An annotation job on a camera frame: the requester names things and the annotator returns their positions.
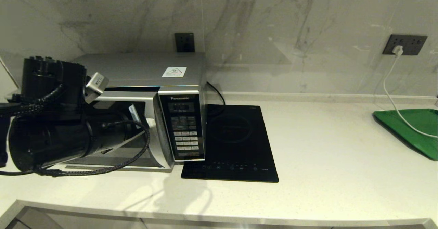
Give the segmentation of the silver Panasonic microwave oven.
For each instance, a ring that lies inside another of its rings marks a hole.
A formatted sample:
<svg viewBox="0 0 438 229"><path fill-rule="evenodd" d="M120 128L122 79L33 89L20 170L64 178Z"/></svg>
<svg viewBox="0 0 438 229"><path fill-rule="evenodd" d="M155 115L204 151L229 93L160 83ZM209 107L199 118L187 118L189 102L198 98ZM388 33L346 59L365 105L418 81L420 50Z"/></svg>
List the silver Panasonic microwave oven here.
<svg viewBox="0 0 438 229"><path fill-rule="evenodd" d="M206 156L206 73L202 53L88 54L75 59L110 81L105 91L157 92L174 165ZM162 78L167 67L187 67Z"/></svg>

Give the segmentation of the white warning sticker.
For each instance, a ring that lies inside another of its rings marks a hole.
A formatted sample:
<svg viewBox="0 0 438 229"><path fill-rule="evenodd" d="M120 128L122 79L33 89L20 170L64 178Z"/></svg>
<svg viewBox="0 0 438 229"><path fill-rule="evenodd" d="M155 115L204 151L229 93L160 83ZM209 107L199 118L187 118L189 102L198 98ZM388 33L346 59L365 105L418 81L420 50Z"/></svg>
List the white warning sticker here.
<svg viewBox="0 0 438 229"><path fill-rule="evenodd" d="M177 77L181 78L185 75L187 67L167 67L164 73L162 74L162 78L172 78Z"/></svg>

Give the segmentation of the black induction cooktop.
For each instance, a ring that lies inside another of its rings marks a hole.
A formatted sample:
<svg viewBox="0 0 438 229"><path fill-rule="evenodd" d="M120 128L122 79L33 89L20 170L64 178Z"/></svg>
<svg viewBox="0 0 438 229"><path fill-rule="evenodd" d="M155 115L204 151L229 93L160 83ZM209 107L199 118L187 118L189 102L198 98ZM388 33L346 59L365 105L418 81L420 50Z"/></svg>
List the black induction cooktop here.
<svg viewBox="0 0 438 229"><path fill-rule="evenodd" d="M278 183L261 107L226 105L208 117L205 160L186 162L181 178Z"/></svg>

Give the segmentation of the green plastic tray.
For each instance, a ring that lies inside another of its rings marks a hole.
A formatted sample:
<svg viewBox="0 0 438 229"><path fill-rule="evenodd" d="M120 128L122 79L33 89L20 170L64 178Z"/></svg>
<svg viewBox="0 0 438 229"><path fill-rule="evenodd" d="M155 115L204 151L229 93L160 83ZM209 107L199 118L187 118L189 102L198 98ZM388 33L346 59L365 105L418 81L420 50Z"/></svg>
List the green plastic tray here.
<svg viewBox="0 0 438 229"><path fill-rule="evenodd" d="M408 109L399 112L417 130L438 137L438 110ZM438 138L427 137L414 131L395 110L375 111L373 118L412 150L430 160L438 161Z"/></svg>

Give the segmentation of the black wall socket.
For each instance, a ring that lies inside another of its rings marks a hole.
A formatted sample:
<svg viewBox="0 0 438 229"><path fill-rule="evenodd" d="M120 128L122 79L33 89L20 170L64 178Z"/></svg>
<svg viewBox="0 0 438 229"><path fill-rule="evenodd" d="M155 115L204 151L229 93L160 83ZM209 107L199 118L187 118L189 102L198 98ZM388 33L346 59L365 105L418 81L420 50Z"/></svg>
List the black wall socket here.
<svg viewBox="0 0 438 229"><path fill-rule="evenodd" d="M194 53L195 40L193 33L175 33L174 34L176 51L178 53Z"/></svg>

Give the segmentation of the dark grey double wall socket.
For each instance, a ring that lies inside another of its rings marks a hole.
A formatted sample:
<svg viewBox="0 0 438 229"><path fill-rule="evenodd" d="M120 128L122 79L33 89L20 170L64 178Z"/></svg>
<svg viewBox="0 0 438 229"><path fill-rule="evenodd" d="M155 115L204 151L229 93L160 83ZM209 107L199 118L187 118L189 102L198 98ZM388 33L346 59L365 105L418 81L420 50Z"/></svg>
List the dark grey double wall socket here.
<svg viewBox="0 0 438 229"><path fill-rule="evenodd" d="M396 46L402 46L403 55L416 56L421 51L427 38L427 36L422 35L391 34L382 54L393 55L394 48Z"/></svg>

